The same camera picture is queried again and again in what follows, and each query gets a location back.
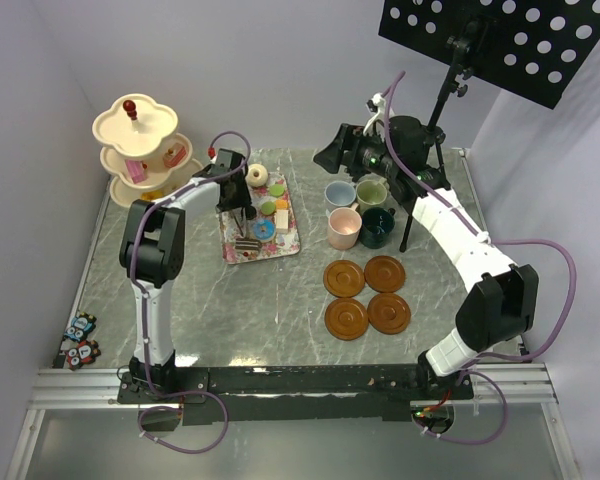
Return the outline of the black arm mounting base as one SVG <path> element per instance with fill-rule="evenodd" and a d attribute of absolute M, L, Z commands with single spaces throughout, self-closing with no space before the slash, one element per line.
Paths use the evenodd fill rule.
<path fill-rule="evenodd" d="M 122 376 L 121 405 L 178 407 L 185 426 L 229 419 L 287 421 L 380 418 L 410 421 L 411 409 L 445 395 L 471 400 L 473 388 L 456 374 L 433 380 L 416 364 L 268 367 L 178 367 L 172 398 Z"/>

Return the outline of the blue frosted toy donut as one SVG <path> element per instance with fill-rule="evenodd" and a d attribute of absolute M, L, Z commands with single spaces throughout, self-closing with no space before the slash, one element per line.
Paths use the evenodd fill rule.
<path fill-rule="evenodd" d="M 275 224 L 268 218 L 258 218 L 253 222 L 252 233 L 262 243 L 271 241 L 276 235 Z"/>

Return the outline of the pink toy popsicle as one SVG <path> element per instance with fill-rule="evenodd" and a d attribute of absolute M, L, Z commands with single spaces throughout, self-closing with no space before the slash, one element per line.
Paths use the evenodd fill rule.
<path fill-rule="evenodd" d="M 125 160 L 128 177 L 133 184 L 139 184 L 147 179 L 146 166 L 142 161 Z"/>

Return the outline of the metal serving tongs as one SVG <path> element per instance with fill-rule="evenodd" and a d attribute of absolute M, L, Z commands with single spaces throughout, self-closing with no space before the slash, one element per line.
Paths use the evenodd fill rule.
<path fill-rule="evenodd" d="M 243 208 L 235 209 L 232 212 L 233 220 L 239 233 L 240 238 L 247 237 L 245 213 Z"/>

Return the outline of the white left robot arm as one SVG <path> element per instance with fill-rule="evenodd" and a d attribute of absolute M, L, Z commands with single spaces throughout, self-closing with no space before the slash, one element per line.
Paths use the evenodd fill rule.
<path fill-rule="evenodd" d="M 184 265 L 186 221 L 212 210 L 249 210 L 248 159 L 220 149 L 184 186 L 129 207 L 119 251 L 136 303 L 137 337 L 129 372 L 131 382 L 156 402 L 169 400 L 179 387 L 171 296 Z"/>

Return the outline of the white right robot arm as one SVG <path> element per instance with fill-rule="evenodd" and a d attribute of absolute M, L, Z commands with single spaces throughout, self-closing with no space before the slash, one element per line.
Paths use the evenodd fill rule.
<path fill-rule="evenodd" d="M 488 240 L 467 215 L 442 164 L 428 162 L 444 134 L 429 131 L 410 116 L 389 121 L 389 134 L 375 127 L 343 123 L 335 138 L 313 157 L 330 174 L 346 171 L 358 181 L 367 174 L 385 179 L 410 223 L 426 229 L 449 258 L 467 290 L 452 331 L 421 354 L 416 375 L 419 392 L 438 398 L 451 375 L 493 346 L 530 330 L 539 278 L 529 265 L 518 266 Z"/>

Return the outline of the chocolate layer toy cake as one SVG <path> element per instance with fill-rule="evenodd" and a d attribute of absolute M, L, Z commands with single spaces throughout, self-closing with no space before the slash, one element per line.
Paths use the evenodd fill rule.
<path fill-rule="evenodd" d="M 234 241 L 234 248 L 241 252 L 259 252 L 262 248 L 262 243 L 256 239 L 237 238 Z"/>

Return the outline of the pink toy cake slice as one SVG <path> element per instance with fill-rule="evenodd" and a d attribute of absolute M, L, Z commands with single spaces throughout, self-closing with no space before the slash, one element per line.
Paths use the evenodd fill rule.
<path fill-rule="evenodd" d="M 185 145 L 181 143 L 175 143 L 164 153 L 163 164 L 168 169 L 174 168 L 182 162 L 186 155 L 187 149 Z"/>

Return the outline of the white toy donut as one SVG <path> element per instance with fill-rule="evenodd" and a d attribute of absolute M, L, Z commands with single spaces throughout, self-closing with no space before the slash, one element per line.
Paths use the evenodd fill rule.
<path fill-rule="evenodd" d="M 246 183 L 251 188 L 260 188 L 267 184 L 268 170 L 262 164 L 251 164 L 245 176 Z"/>

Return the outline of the yellow toy tart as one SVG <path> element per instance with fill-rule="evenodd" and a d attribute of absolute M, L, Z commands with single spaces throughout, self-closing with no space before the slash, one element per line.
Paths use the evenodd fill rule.
<path fill-rule="evenodd" d="M 162 190 L 154 190 L 154 191 L 144 192 L 141 195 L 141 199 L 146 200 L 146 201 L 154 201 L 154 200 L 162 198 L 163 196 L 164 196 L 164 193 Z"/>

